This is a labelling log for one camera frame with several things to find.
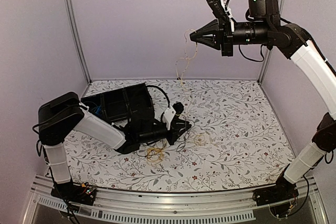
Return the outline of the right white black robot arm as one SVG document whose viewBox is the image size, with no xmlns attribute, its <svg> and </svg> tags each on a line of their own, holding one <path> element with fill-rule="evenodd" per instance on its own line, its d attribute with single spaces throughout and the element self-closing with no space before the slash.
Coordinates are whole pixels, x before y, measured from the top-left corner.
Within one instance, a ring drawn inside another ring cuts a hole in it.
<svg viewBox="0 0 336 224">
<path fill-rule="evenodd" d="M 283 170 L 271 190 L 276 201 L 291 194 L 292 187 L 325 156 L 335 150 L 335 70 L 309 32 L 281 17 L 278 0 L 248 0 L 246 21 L 234 19 L 230 0 L 206 0 L 215 17 L 190 34 L 190 40 L 233 56 L 233 47 L 259 45 L 277 48 L 312 85 L 326 113 L 311 142 Z"/>
</svg>

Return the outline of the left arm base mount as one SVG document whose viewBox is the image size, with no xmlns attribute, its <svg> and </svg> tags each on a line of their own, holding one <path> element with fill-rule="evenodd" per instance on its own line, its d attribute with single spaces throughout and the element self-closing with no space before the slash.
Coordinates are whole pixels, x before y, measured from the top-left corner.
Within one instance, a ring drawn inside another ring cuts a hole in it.
<svg viewBox="0 0 336 224">
<path fill-rule="evenodd" d="M 96 185 L 89 185 L 88 183 L 74 184 L 72 180 L 63 184 L 54 183 L 51 191 L 53 197 L 89 206 L 93 205 L 96 193 Z"/>
</svg>

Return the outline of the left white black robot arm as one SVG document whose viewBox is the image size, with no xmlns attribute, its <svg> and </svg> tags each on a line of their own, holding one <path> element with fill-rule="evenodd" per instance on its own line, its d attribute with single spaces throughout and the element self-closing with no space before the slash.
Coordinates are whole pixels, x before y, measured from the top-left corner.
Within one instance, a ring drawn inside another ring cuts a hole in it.
<svg viewBox="0 0 336 224">
<path fill-rule="evenodd" d="M 129 154 L 142 144 L 163 139 L 174 145 L 191 128 L 189 121 L 180 119 L 184 110 L 180 102 L 172 104 L 167 100 L 167 108 L 156 119 L 149 88 L 141 83 L 82 99 L 68 92 L 39 108 L 33 131 L 38 134 L 57 190 L 67 200 L 78 195 L 64 147 L 71 131 L 93 137 L 120 154 Z"/>
</svg>

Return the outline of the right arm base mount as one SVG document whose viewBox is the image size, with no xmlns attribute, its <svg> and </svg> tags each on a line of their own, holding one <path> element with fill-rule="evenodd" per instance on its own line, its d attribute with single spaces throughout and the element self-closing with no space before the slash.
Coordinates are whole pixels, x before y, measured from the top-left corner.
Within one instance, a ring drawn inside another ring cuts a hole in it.
<svg viewBox="0 0 336 224">
<path fill-rule="evenodd" d="M 257 206 L 262 206 L 297 196 L 299 196 L 299 193 L 296 184 L 292 184 L 283 177 L 279 177 L 275 185 L 254 190 L 252 199 L 256 202 Z"/>
</svg>

